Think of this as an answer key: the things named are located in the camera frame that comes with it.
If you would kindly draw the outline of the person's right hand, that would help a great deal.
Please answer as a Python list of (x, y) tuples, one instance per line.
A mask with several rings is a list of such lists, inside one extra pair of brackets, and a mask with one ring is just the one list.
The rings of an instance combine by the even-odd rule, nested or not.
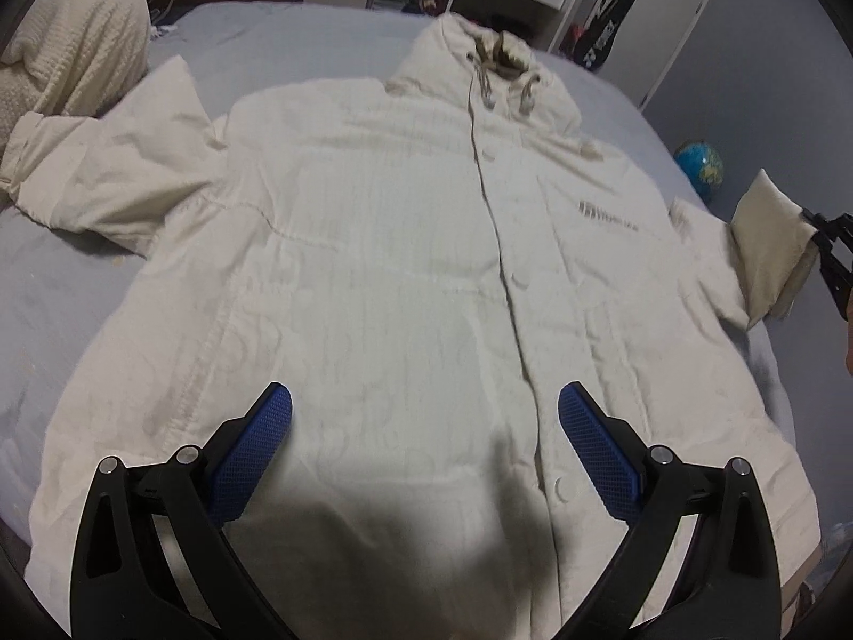
[(853, 375), (853, 321), (847, 322), (846, 370)]

